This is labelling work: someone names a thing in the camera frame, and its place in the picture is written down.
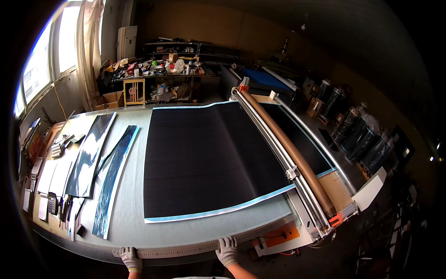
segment yellow cord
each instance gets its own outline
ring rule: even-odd
[[[56,91],[56,85],[54,85],[54,92],[56,92],[57,101],[59,102],[59,105],[60,105],[60,107],[61,107],[61,109],[62,109],[62,111],[63,111],[63,117],[65,117],[65,121],[66,121],[65,110],[63,109],[63,106],[62,106],[62,104],[60,103],[60,100],[59,100],[59,94],[58,94],[57,91]]]

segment brown roller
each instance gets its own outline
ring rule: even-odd
[[[336,209],[333,206],[330,198],[325,192],[324,188],[320,184],[318,178],[314,174],[311,167],[308,165],[302,154],[297,150],[296,146],[291,142],[284,131],[277,125],[277,123],[271,118],[271,116],[263,109],[262,106],[248,93],[246,90],[242,90],[242,96],[251,104],[256,110],[259,116],[265,121],[266,125],[271,129],[279,142],[283,145],[286,152],[289,154],[293,162],[296,164],[299,171],[307,181],[311,191],[318,200],[325,215],[330,218],[336,214]]]

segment work glove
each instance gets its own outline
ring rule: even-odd
[[[219,238],[220,249],[215,250],[221,263],[228,267],[237,262],[237,241],[234,237]]]
[[[138,258],[135,247],[121,247],[119,255],[129,272],[142,272],[142,260]]]

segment human arm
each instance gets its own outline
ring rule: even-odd
[[[234,275],[235,279],[257,279],[254,274],[244,269],[238,262],[229,265],[227,269]]]
[[[121,247],[120,256],[128,268],[128,279],[141,278],[142,260],[138,258],[135,247]]]
[[[141,279],[141,273],[138,272],[129,272],[128,279]]]
[[[215,253],[235,279],[257,279],[237,262],[237,240],[234,237],[219,238],[219,243],[220,249],[215,250]]]

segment metal ruler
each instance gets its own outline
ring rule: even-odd
[[[259,227],[255,230],[241,233],[238,235],[235,235],[234,237],[237,239],[238,243],[242,243],[251,239],[254,239],[256,237],[259,237],[265,233],[268,233],[272,230],[275,230],[277,228],[280,228],[281,226],[292,222],[295,220],[295,217],[293,214],[287,215],[271,224]],[[195,245],[189,245],[189,246],[180,246],[180,247],[172,247],[172,248],[145,248],[145,249],[138,249],[138,257],[139,258],[173,258],[173,257],[182,257],[182,256],[189,256],[199,253],[205,253],[210,251],[215,251],[220,248],[220,244],[217,240],[201,243],[201,244],[195,244]],[[113,249],[113,256],[120,258],[119,255],[119,248]]]

